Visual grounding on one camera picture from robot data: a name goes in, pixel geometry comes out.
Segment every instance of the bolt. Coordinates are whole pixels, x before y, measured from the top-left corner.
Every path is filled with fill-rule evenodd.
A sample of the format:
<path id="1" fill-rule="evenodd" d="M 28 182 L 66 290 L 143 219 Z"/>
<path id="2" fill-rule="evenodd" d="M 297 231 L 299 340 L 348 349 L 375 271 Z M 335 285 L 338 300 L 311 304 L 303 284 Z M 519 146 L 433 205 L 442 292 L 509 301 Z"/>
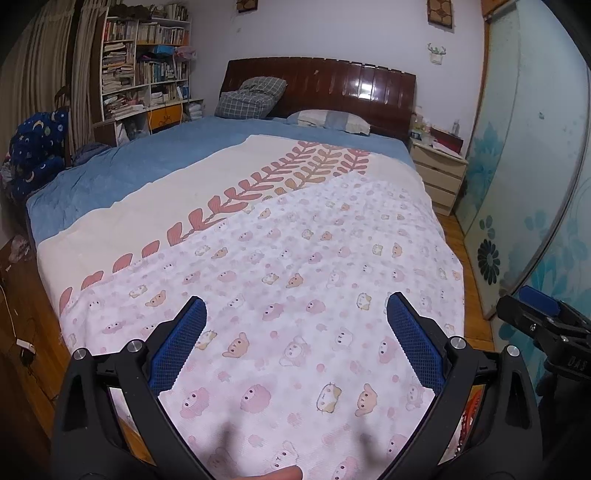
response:
<path id="1" fill-rule="evenodd" d="M 452 337 L 450 343 L 452 344 L 452 347 L 457 350 L 466 348 L 466 341 L 462 337 Z"/>
<path id="2" fill-rule="evenodd" d="M 139 352 L 143 346 L 144 343 L 142 340 L 131 340 L 130 343 L 127 344 L 127 350 L 131 353 L 135 353 Z"/>
<path id="3" fill-rule="evenodd" d="M 79 348 L 74 352 L 74 360 L 82 360 L 86 356 L 86 348 Z"/>
<path id="4" fill-rule="evenodd" d="M 507 353 L 511 356 L 519 356 L 519 349 L 515 345 L 508 345 Z"/>

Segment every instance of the bed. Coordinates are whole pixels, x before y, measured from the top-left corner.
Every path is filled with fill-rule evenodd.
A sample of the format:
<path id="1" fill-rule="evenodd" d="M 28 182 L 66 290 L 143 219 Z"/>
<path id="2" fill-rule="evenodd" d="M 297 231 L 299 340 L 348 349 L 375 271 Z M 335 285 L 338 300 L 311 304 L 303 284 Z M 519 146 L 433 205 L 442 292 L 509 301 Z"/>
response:
<path id="1" fill-rule="evenodd" d="M 160 401 L 216 478 L 294 463 L 311 480 L 377 478 L 433 398 L 385 300 L 403 291 L 463 334 L 462 268 L 401 141 L 415 79 L 245 59 L 222 91 L 257 75 L 288 81 L 271 116 L 337 109 L 372 134 L 212 117 L 111 149 L 27 202 L 39 273 L 71 352 L 119 351 L 205 300 L 207 331 Z"/>

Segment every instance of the beige curtain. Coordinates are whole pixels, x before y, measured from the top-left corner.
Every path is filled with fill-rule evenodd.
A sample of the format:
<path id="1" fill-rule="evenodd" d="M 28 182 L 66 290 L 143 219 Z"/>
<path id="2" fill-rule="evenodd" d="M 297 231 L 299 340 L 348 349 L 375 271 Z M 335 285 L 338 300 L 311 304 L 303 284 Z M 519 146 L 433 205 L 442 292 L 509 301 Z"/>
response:
<path id="1" fill-rule="evenodd" d="M 49 0 L 21 33 L 0 70 L 3 115 L 0 149 L 8 151 L 14 130 L 35 112 L 52 111 L 66 82 L 66 51 L 74 0 Z"/>
<path id="2" fill-rule="evenodd" d="M 99 68 L 90 65 L 90 51 L 95 34 L 96 20 L 106 11 L 107 0 L 85 0 L 78 24 L 76 46 L 74 47 L 72 71 L 72 124 L 70 138 L 73 151 L 85 143 L 94 140 L 90 118 L 89 78 L 90 69 Z"/>

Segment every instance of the wooden cabinet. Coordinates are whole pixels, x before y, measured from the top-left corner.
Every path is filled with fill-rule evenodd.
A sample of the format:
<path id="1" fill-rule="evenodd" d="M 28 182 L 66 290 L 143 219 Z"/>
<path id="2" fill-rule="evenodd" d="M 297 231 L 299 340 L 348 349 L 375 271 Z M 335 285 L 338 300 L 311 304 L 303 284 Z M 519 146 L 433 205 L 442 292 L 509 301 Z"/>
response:
<path id="1" fill-rule="evenodd" d="M 433 210 L 449 215 L 464 179 L 466 160 L 418 141 L 413 141 L 410 156 L 425 183 L 425 191 L 433 201 Z"/>
<path id="2" fill-rule="evenodd" d="M 482 16 L 487 17 L 509 0 L 482 0 Z"/>

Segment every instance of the bookshelf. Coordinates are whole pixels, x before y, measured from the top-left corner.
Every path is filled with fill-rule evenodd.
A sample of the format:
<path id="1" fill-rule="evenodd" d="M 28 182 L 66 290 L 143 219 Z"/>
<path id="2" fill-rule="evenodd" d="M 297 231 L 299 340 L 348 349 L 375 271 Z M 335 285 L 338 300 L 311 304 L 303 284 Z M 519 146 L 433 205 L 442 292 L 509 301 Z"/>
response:
<path id="1" fill-rule="evenodd" d="M 121 18 L 109 11 L 97 21 L 91 58 L 93 130 L 97 141 L 117 146 L 118 132 L 129 125 L 141 136 L 177 125 L 190 97 L 190 64 L 175 55 L 190 44 L 186 10 L 167 5 L 150 20 Z"/>

